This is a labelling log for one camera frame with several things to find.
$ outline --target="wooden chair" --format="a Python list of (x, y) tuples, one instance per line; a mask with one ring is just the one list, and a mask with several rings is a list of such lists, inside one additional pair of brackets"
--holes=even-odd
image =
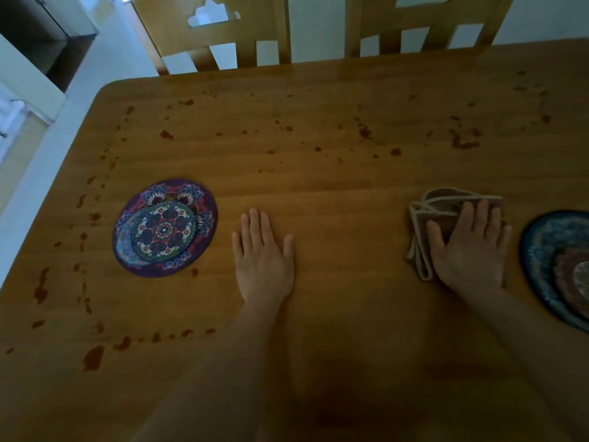
[(346, 57), (360, 57), (360, 40), (379, 35), (380, 53), (401, 52), (401, 31), (429, 26), (423, 51), (446, 49), (458, 25), (483, 23), (477, 45), (490, 45), (513, 0), (448, 0), (396, 7), (397, 0), (346, 0)]
[(278, 41), (279, 62), (291, 62), (287, 0), (213, 0), (237, 11), (240, 20), (196, 28), (188, 18), (206, 0), (135, 0), (133, 5), (161, 56), (189, 52), (198, 71), (218, 69), (209, 46), (236, 44), (237, 66), (257, 65), (256, 41)]

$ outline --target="brown cloth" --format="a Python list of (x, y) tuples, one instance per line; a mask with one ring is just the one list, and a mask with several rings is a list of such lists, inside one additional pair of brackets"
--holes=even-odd
[(405, 257), (414, 263), (417, 274), (423, 281), (431, 281), (435, 276), (429, 254), (426, 223), (429, 220), (438, 223), (444, 242), (447, 243), (458, 221), (462, 203), (470, 201), (476, 207), (478, 202), (483, 199), (489, 200), (489, 211), (495, 207), (503, 208), (501, 197), (483, 196), (476, 192), (453, 187), (432, 189), (425, 192), (420, 201), (411, 202), (409, 213), (415, 229), (415, 236)]

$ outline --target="person's right arm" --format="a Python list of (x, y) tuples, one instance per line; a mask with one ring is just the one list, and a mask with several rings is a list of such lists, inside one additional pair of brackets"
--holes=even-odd
[(465, 203), (446, 245), (428, 223), (439, 278), (478, 312), (519, 361), (570, 435), (589, 441), (589, 336), (532, 310), (502, 289), (511, 227), (489, 204)]

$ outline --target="mandala pattern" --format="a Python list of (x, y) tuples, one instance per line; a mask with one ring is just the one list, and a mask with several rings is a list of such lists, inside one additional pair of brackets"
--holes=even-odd
[(589, 320), (576, 313), (560, 295), (554, 262), (566, 249), (589, 247), (589, 213), (555, 211), (541, 216), (524, 231), (519, 246), (524, 272), (541, 301), (556, 316), (589, 332)]
[(116, 259), (143, 277), (176, 273), (213, 238), (217, 207), (202, 185), (182, 179), (149, 186), (125, 206), (113, 231)]

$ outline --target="person's left hand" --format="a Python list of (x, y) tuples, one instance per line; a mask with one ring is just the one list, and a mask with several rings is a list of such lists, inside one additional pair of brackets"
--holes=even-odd
[(249, 215), (241, 216), (241, 238), (233, 233), (232, 240), (237, 284), (243, 299), (256, 307), (279, 306), (293, 289), (294, 237), (284, 238), (281, 253), (268, 215), (251, 209)]

